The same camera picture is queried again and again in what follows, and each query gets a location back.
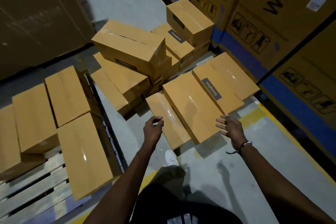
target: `gray floor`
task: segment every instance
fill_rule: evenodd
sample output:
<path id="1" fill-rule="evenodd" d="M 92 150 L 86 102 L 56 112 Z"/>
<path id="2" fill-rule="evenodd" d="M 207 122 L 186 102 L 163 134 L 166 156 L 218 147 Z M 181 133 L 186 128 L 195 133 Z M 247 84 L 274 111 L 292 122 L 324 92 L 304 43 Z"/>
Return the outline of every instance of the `gray floor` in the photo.
<path id="1" fill-rule="evenodd" d="M 166 21 L 166 7 L 161 0 L 87 0 L 93 21 L 114 18 L 145 30 L 151 30 Z M 11 96 L 22 92 L 44 78 L 69 65 L 90 72 L 99 66 L 92 58 L 97 50 L 92 47 L 79 55 L 39 69 L 12 82 L 1 85 L 0 107 L 11 102 Z M 152 113 L 144 105 L 137 109 L 138 114 L 125 121 L 99 91 L 99 95 L 112 124 L 120 147 L 129 164 L 140 148 L 144 136 L 144 122 Z M 234 116 L 244 118 L 256 113 L 259 106 L 251 98 Z M 244 129 L 249 140 L 263 156 L 305 195 L 336 220 L 336 187 L 317 165 L 292 141 L 267 115 L 262 115 Z M 164 153 L 169 149 L 166 138 L 162 136 L 150 160 L 146 175 L 153 174 L 166 165 Z M 205 144 L 185 145 L 179 156 L 186 175 L 184 185 L 190 188 L 188 200 L 210 201 L 235 213 L 243 223 L 277 223 L 277 220 L 261 193 L 255 179 L 238 155 L 228 155 L 232 151 L 228 138 L 214 137 Z M 58 220 L 71 222 L 74 215 Z"/>

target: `sneaker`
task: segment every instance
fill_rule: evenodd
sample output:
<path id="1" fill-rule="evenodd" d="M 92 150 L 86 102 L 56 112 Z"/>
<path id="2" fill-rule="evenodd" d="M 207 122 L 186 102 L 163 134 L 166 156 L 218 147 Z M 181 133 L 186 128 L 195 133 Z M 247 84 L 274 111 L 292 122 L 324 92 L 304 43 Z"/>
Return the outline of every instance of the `sneaker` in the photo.
<path id="1" fill-rule="evenodd" d="M 180 166 L 179 160 L 173 150 L 166 150 L 165 158 L 168 166 Z"/>

